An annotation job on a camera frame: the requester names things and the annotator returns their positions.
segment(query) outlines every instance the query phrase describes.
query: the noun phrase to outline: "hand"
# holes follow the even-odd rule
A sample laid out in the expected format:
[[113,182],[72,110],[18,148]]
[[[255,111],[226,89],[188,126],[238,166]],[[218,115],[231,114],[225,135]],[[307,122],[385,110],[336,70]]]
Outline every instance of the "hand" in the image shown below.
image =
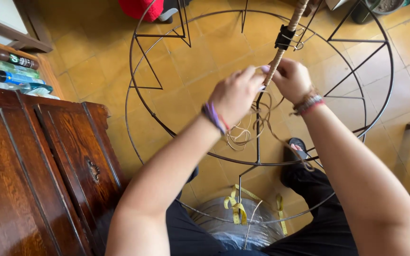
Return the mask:
[[[268,73],[270,65],[261,67],[264,73]],[[288,58],[282,58],[278,68],[271,79],[275,82],[282,96],[294,105],[303,101],[303,97],[312,89],[308,69],[300,62]]]
[[208,102],[228,125],[236,125],[248,113],[265,77],[253,66],[236,71],[216,85]]

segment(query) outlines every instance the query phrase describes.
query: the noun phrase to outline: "fingernail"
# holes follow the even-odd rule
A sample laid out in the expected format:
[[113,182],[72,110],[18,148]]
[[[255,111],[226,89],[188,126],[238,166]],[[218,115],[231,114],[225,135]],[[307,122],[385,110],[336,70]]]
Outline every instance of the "fingernail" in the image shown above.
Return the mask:
[[270,71],[270,66],[269,65],[262,66],[261,70],[264,73],[268,73]]

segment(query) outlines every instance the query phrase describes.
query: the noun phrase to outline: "wooden shelf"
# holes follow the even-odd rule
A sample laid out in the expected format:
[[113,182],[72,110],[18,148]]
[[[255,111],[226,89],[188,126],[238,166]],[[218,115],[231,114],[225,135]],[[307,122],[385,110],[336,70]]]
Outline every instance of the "wooden shelf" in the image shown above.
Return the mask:
[[47,56],[45,56],[45,54],[37,53],[36,55],[31,55],[24,51],[15,50],[12,47],[5,46],[2,44],[0,44],[0,49],[6,50],[8,52],[12,52],[22,57],[39,62],[39,68],[37,70],[41,74],[41,79],[44,80],[45,83],[47,83],[47,85],[50,85],[51,87],[53,87],[53,92],[51,94],[54,96],[60,97],[60,99],[64,98],[59,82],[56,79],[53,73],[53,69],[51,68],[50,63],[48,62]]

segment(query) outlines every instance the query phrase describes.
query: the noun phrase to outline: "black pants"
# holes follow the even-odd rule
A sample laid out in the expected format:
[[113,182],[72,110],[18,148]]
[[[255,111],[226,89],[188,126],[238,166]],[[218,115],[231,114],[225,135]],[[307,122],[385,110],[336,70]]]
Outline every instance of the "black pants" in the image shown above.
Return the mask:
[[[283,170],[285,183],[313,207],[333,193],[327,176],[301,164]],[[358,255],[346,216],[336,195],[311,211],[313,220],[298,232],[262,249],[270,256]],[[212,256],[225,251],[221,243],[195,224],[186,209],[174,201],[167,209],[167,231],[172,256]]]

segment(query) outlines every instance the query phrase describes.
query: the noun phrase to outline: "cabinet door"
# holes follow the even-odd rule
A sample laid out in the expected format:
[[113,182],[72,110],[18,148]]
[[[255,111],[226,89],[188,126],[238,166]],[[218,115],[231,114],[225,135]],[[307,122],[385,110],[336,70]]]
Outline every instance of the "cabinet door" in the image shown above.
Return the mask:
[[110,220],[122,194],[119,165],[104,143],[107,135],[99,132],[102,125],[93,120],[85,104],[39,104],[35,110],[94,252],[103,256]]
[[15,92],[0,90],[0,255],[91,256],[31,128]]

